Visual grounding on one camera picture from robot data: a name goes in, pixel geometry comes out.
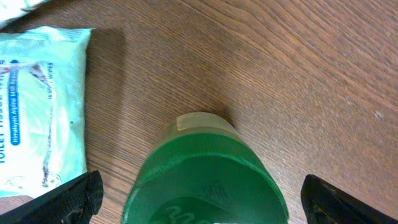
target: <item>wet wipes pack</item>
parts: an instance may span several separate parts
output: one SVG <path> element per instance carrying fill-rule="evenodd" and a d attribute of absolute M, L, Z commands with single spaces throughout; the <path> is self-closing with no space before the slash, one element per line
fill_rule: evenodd
<path fill-rule="evenodd" d="M 90 29 L 0 34 L 0 197 L 36 198 L 86 172 Z"/>

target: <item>green plastic bottle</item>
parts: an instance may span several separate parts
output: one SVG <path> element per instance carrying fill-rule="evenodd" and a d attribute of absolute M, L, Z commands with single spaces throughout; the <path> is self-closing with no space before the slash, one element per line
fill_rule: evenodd
<path fill-rule="evenodd" d="M 287 223 L 285 200 L 227 121 L 178 117 L 141 167 L 123 224 Z"/>

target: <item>wood grain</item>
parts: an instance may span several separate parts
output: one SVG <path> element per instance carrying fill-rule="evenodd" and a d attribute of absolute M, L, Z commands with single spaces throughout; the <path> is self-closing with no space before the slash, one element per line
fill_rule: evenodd
<path fill-rule="evenodd" d="M 4 31 L 44 25 L 96 28 L 86 157 L 105 198 L 92 223 L 120 222 L 160 131 L 192 111 L 232 122 L 291 223 L 306 222 L 306 174 L 398 218 L 396 0 L 53 1 Z"/>

